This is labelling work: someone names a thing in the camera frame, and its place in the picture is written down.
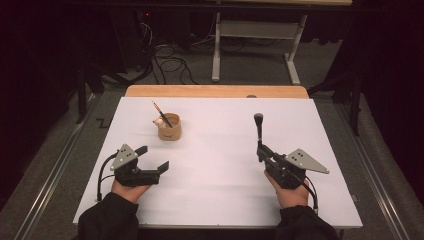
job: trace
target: pencil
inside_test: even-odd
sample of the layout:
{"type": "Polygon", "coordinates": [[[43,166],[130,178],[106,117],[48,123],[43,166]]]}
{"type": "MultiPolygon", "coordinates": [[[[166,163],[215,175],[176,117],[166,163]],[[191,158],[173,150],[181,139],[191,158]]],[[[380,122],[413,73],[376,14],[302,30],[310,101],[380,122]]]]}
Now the pencil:
{"type": "Polygon", "coordinates": [[[158,110],[158,112],[160,113],[160,116],[163,118],[163,120],[166,122],[166,124],[168,124],[168,126],[169,126],[170,128],[172,128],[172,125],[171,125],[171,123],[168,121],[168,118],[166,118],[165,114],[163,114],[163,113],[162,113],[162,111],[160,110],[160,108],[158,107],[158,105],[156,105],[156,103],[155,103],[155,102],[153,102],[153,101],[152,101],[152,103],[153,103],[153,105],[155,106],[155,108],[158,110]]]}

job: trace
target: small wooden cup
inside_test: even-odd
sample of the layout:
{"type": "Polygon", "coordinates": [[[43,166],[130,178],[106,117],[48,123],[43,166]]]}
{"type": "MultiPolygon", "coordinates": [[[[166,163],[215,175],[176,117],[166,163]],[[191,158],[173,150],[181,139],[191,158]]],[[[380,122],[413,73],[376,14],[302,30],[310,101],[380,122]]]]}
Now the small wooden cup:
{"type": "Polygon", "coordinates": [[[164,141],[176,141],[181,137],[181,121],[180,116],[175,113],[165,113],[165,117],[171,123],[172,128],[168,124],[165,127],[158,128],[159,138],[164,141]]]}

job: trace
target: hand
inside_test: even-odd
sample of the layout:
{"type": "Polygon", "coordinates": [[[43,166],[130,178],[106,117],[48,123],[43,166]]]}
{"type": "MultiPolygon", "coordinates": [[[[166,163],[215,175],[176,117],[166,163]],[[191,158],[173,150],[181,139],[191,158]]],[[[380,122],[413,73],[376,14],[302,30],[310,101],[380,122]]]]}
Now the hand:
{"type": "Polygon", "coordinates": [[[119,196],[127,199],[132,203],[136,203],[143,193],[149,190],[149,186],[137,186],[137,187],[125,187],[122,186],[118,181],[114,180],[112,184],[112,192],[119,196]]]}
{"type": "MultiPolygon", "coordinates": [[[[278,183],[265,171],[265,176],[271,182],[272,186],[275,188],[277,194],[278,202],[282,208],[289,208],[295,206],[307,206],[308,205],[308,196],[309,192],[303,185],[300,185],[298,188],[283,189],[278,185],[278,183]]],[[[309,186],[309,182],[305,179],[305,184],[309,186]]]]}

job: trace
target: person's left hand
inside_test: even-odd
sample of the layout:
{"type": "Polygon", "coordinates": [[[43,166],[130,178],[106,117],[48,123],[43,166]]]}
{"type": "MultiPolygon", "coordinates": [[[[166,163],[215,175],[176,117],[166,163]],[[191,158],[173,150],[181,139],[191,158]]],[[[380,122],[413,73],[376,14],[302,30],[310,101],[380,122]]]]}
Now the person's left hand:
{"type": "Polygon", "coordinates": [[[118,181],[114,180],[112,184],[112,192],[119,196],[127,199],[132,203],[136,203],[143,193],[145,193],[151,185],[148,186],[137,186],[137,187],[125,187],[122,186],[118,181]]]}

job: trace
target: wire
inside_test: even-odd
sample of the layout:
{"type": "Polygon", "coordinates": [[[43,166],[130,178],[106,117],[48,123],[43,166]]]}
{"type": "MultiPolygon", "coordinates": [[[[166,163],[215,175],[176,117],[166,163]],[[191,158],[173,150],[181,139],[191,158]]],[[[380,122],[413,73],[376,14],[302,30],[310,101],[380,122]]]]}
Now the wire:
{"type": "Polygon", "coordinates": [[[150,46],[151,44],[152,44],[152,40],[153,40],[153,31],[152,31],[152,29],[150,28],[150,26],[149,25],[147,25],[147,24],[145,24],[145,23],[140,23],[140,25],[142,25],[142,26],[144,26],[144,28],[146,29],[145,31],[144,31],[144,35],[143,35],[143,38],[142,39],[140,39],[140,42],[141,42],[141,44],[143,45],[143,40],[144,40],[144,38],[146,37],[146,34],[147,34],[147,30],[149,30],[150,31],[150,39],[149,39],[149,44],[147,45],[147,46],[150,46]]]}
{"type": "Polygon", "coordinates": [[[106,178],[110,178],[110,177],[113,177],[113,176],[115,176],[115,174],[112,174],[112,175],[109,175],[109,176],[106,176],[106,177],[104,177],[104,178],[102,178],[102,182],[103,182],[103,180],[105,180],[106,178]]]}
{"type": "Polygon", "coordinates": [[[97,201],[98,201],[98,202],[102,201],[101,185],[102,185],[102,181],[103,181],[103,179],[102,179],[103,170],[104,170],[104,168],[105,168],[106,164],[107,164],[110,160],[114,159],[114,158],[116,157],[116,155],[118,155],[118,152],[119,152],[119,150],[118,150],[118,151],[116,151],[116,153],[114,153],[114,154],[110,155],[110,156],[109,156],[109,157],[108,157],[108,158],[107,158],[107,159],[103,162],[102,167],[100,168],[100,172],[99,172],[99,179],[97,180],[97,201]]]}
{"type": "Polygon", "coordinates": [[[180,76],[179,76],[181,84],[186,85],[186,83],[183,81],[183,74],[184,74],[185,71],[187,71],[188,74],[189,74],[190,81],[192,83],[196,84],[196,85],[199,85],[199,83],[194,81],[193,75],[191,74],[191,71],[188,67],[187,62],[182,58],[173,57],[174,54],[175,54],[175,49],[172,47],[172,45],[161,45],[161,46],[156,47],[155,55],[154,55],[153,58],[155,60],[156,65],[158,66],[159,70],[161,71],[164,84],[165,85],[167,84],[165,72],[169,73],[169,72],[176,72],[178,70],[181,70],[180,76]],[[171,52],[167,55],[158,56],[157,53],[162,49],[170,49],[171,52]],[[173,68],[166,69],[165,65],[167,65],[169,63],[177,63],[177,66],[173,66],[173,68]]]}
{"type": "MultiPolygon", "coordinates": [[[[135,77],[135,78],[133,78],[131,80],[127,80],[127,81],[128,81],[128,83],[130,85],[132,85],[135,82],[140,81],[141,79],[144,79],[145,77],[147,77],[152,71],[153,71],[153,64],[152,64],[152,62],[149,62],[147,64],[147,67],[144,69],[144,72],[143,73],[141,73],[137,77],[135,77]]],[[[119,82],[112,82],[112,81],[109,81],[109,80],[104,79],[104,78],[102,78],[102,82],[107,83],[107,84],[110,84],[110,85],[114,85],[114,86],[121,86],[122,85],[119,82]]]]}
{"type": "Polygon", "coordinates": [[[313,209],[314,209],[314,212],[318,215],[318,198],[317,198],[317,195],[311,190],[311,188],[309,188],[309,186],[308,185],[306,185],[305,184],[305,182],[304,181],[302,181],[298,176],[296,176],[296,174],[294,174],[294,173],[292,173],[290,170],[288,170],[288,169],[286,169],[286,171],[289,173],[289,174],[291,174],[294,178],[296,178],[301,184],[302,184],[302,186],[304,186],[305,188],[306,188],[306,190],[308,190],[308,192],[311,194],[311,196],[312,196],[312,199],[314,200],[314,206],[313,206],[313,209]]]}
{"type": "Polygon", "coordinates": [[[207,40],[204,40],[202,42],[198,42],[198,43],[193,43],[191,44],[192,47],[196,48],[196,49],[200,49],[200,50],[209,50],[215,47],[214,43],[210,43],[210,44],[204,44],[204,43],[209,43],[210,41],[214,40],[215,37],[211,37],[207,40]]]}
{"type": "Polygon", "coordinates": [[[239,44],[241,44],[241,46],[239,46],[235,50],[226,50],[224,47],[221,46],[222,51],[230,52],[230,53],[238,52],[238,51],[242,50],[243,48],[245,48],[247,46],[268,47],[268,46],[276,45],[276,44],[278,44],[278,43],[280,43],[281,41],[284,40],[284,39],[271,39],[269,43],[260,43],[260,41],[265,41],[266,39],[257,39],[255,42],[249,40],[248,38],[241,38],[241,37],[225,37],[225,38],[222,38],[222,39],[223,39],[223,41],[228,43],[228,45],[239,45],[239,44]]]}
{"type": "Polygon", "coordinates": [[[312,189],[314,190],[315,196],[318,198],[317,191],[315,190],[315,186],[314,186],[314,184],[312,183],[311,179],[310,179],[308,176],[305,176],[305,177],[306,177],[306,179],[308,179],[308,181],[311,183],[311,186],[312,186],[312,189]]]}
{"type": "Polygon", "coordinates": [[[212,39],[215,39],[215,37],[211,37],[212,31],[213,31],[213,26],[215,25],[215,21],[216,21],[216,14],[213,15],[213,19],[212,19],[212,24],[211,27],[209,28],[209,33],[206,35],[206,37],[201,40],[200,42],[196,42],[196,43],[191,43],[191,46],[195,46],[195,45],[199,45],[205,42],[209,42],[212,39]]]}
{"type": "Polygon", "coordinates": [[[155,78],[156,84],[157,84],[157,85],[159,85],[159,84],[160,84],[160,83],[159,83],[159,79],[158,79],[158,77],[156,76],[156,73],[155,73],[155,70],[154,70],[154,69],[152,69],[152,73],[153,73],[153,77],[155,78]]]}

